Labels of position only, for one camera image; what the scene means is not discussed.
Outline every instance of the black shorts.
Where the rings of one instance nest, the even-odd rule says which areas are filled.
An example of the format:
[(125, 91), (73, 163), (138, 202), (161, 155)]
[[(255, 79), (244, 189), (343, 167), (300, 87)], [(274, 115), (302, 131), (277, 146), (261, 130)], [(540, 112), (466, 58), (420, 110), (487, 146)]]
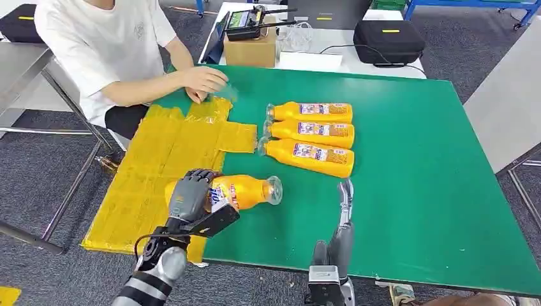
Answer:
[(131, 140), (148, 110), (145, 105), (115, 106), (105, 113), (105, 126)]

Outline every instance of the blue metal frame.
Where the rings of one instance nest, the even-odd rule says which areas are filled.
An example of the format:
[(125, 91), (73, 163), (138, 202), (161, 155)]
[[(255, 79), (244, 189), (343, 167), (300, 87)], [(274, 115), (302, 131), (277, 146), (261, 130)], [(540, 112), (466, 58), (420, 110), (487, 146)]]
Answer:
[(521, 8), (526, 10), (526, 15), (518, 23), (521, 27), (528, 24), (531, 17), (535, 15), (535, 12), (541, 6), (541, 0), (537, 0), (535, 3), (520, 3), (520, 2), (499, 2), (499, 1), (481, 1), (481, 0), (409, 0), (408, 9), (404, 15), (404, 20), (411, 19), (413, 11), (418, 5), (431, 5), (431, 6), (470, 6), (476, 8)]
[(195, 4), (197, 5), (197, 14), (203, 16), (203, 13), (205, 12), (205, 8), (203, 7), (203, 0), (195, 0)]

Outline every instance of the bottle label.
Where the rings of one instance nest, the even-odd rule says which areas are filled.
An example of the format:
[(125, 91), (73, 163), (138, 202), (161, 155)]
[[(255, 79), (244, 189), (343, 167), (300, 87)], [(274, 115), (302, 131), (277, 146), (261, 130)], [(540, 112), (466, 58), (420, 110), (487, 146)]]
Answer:
[(346, 124), (333, 124), (329, 129), (331, 136), (347, 137), (349, 136), (348, 126)]
[(345, 150), (340, 149), (321, 149), (314, 145), (296, 143), (293, 155), (297, 157), (313, 158), (318, 161), (330, 161), (337, 164), (346, 164), (347, 155)]
[(317, 124), (312, 122), (299, 122), (298, 132), (301, 135), (340, 136), (349, 135), (346, 124)]
[(347, 164), (348, 156), (345, 150), (332, 149), (329, 150), (329, 156), (327, 160), (337, 164)]
[(330, 124), (317, 124), (312, 122), (299, 122), (299, 134), (302, 135), (330, 135)]
[(348, 111), (344, 103), (332, 103), (332, 104), (300, 104), (300, 113), (312, 114), (312, 113), (346, 113)]
[(216, 212), (225, 205), (231, 205), (235, 209), (239, 210), (239, 203), (237, 202), (237, 191), (235, 186), (231, 184), (229, 186), (229, 195), (224, 190), (226, 186), (223, 184), (218, 184), (209, 188), (209, 198), (211, 202), (211, 212)]

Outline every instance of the person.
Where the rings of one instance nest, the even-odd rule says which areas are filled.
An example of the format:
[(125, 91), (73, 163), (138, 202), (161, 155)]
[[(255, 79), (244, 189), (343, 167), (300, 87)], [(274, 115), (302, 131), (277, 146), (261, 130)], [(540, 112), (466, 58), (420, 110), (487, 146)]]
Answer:
[[(201, 103), (228, 81), (194, 67), (158, 0), (41, 0), (38, 34), (80, 91), (88, 121), (132, 139), (148, 103), (184, 88)], [(159, 46), (176, 71), (166, 74)]]
[(386, 284), (389, 286), (393, 306), (541, 306), (537, 299), (518, 298), (508, 295), (477, 293), (471, 296), (444, 296), (420, 303), (416, 301), (413, 287), (407, 284)]

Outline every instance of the robotic hand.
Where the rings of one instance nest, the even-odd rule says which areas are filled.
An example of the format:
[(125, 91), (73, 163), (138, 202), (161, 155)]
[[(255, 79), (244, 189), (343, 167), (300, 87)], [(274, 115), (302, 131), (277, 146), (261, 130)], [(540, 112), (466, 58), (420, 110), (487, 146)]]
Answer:
[(353, 184), (347, 179), (338, 185), (338, 189), (342, 195), (340, 222), (329, 244), (320, 240), (314, 248), (308, 272), (310, 294), (304, 300), (306, 306), (355, 305), (353, 283), (348, 276), (353, 249)]
[[(212, 237), (239, 218), (231, 205), (213, 213), (205, 209), (212, 180), (219, 174), (210, 170), (191, 170), (179, 180), (169, 201), (169, 217), (151, 235), (135, 242), (137, 265), (113, 306), (164, 305), (172, 287), (186, 268), (189, 236)], [(137, 245), (147, 242), (137, 256)]]

